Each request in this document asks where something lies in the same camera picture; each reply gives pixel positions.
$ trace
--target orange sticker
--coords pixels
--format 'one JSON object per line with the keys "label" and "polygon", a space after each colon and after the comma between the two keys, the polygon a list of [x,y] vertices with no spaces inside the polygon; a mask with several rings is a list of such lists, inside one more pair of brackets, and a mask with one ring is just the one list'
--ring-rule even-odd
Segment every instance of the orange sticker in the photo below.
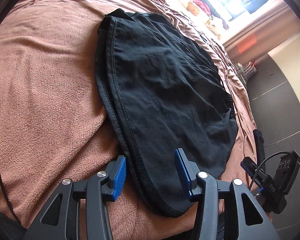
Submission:
{"label": "orange sticker", "polygon": [[239,54],[244,53],[246,50],[250,49],[255,44],[257,44],[257,40],[256,35],[253,33],[237,45]]}

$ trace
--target white wall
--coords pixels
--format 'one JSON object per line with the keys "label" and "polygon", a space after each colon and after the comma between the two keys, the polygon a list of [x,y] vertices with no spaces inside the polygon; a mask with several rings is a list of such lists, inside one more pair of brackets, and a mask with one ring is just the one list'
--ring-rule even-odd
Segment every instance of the white wall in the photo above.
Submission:
{"label": "white wall", "polygon": [[286,76],[300,102],[300,33],[295,34],[268,54]]}

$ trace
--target brown bedsheet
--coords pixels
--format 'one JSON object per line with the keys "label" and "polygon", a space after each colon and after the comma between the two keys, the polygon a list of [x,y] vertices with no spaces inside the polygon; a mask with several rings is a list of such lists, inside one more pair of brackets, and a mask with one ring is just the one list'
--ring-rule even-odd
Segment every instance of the brown bedsheet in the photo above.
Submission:
{"label": "brown bedsheet", "polygon": [[[164,14],[210,53],[239,125],[221,179],[248,183],[240,161],[256,154],[247,93],[223,48],[207,37],[206,44],[194,24],[164,0],[20,0],[0,25],[0,169],[24,227],[63,178],[89,178],[119,154],[94,79],[97,29],[117,8]],[[196,206],[177,219],[160,217],[130,181],[108,204],[114,239],[163,239],[193,227]],[[0,211],[12,217],[1,189]]]}

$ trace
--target gray tile floor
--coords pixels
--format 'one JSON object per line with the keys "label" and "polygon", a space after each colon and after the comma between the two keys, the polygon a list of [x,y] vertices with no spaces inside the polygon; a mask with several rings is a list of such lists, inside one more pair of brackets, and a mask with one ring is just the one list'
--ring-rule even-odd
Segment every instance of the gray tile floor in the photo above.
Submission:
{"label": "gray tile floor", "polygon": [[[291,150],[300,155],[300,104],[271,57],[264,57],[247,87],[252,114],[265,140],[266,157]],[[273,176],[279,159],[279,156],[270,159],[266,172]],[[285,210],[279,215],[272,214],[273,225],[282,240],[292,240],[300,230],[300,170],[286,199]]]}

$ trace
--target hanging clothes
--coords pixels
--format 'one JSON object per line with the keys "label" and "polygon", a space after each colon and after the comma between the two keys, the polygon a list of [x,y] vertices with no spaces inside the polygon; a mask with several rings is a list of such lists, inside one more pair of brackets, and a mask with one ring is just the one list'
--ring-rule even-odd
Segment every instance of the hanging clothes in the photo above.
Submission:
{"label": "hanging clothes", "polygon": [[204,3],[203,1],[200,0],[191,0],[194,2],[197,6],[199,6],[208,16],[211,15],[209,5]]}
{"label": "hanging clothes", "polygon": [[268,1],[269,0],[247,0],[242,3],[242,5],[250,14],[252,14]]}
{"label": "hanging clothes", "polygon": [[210,11],[210,14],[212,14],[213,16],[217,17],[217,18],[220,18],[222,20],[222,24],[223,24],[223,27],[227,30],[229,29],[229,25],[226,23],[226,21],[220,16],[220,14],[216,11],[216,9],[212,6],[212,4],[209,2],[209,0],[199,0],[201,2],[203,2],[204,4],[206,4],[208,7],[209,7],[209,11]]}

